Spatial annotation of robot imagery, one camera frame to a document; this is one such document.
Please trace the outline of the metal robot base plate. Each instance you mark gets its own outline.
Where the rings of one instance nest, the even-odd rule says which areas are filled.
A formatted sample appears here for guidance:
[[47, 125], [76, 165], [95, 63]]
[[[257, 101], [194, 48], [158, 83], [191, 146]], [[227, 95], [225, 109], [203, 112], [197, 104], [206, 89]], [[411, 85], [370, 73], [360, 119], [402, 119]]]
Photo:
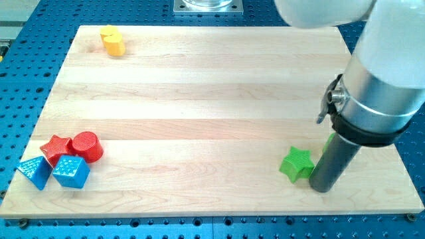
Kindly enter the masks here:
[[174, 0], [173, 12], [178, 15], [243, 14], [242, 0]]

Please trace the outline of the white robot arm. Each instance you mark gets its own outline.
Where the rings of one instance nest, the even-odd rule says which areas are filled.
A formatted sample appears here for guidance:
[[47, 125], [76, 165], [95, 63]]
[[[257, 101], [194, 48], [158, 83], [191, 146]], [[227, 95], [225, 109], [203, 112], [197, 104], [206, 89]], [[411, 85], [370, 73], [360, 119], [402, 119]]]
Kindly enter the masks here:
[[311, 29], [366, 25], [347, 66], [340, 114], [357, 128], [393, 133], [424, 103], [423, 0], [276, 0], [282, 19]]

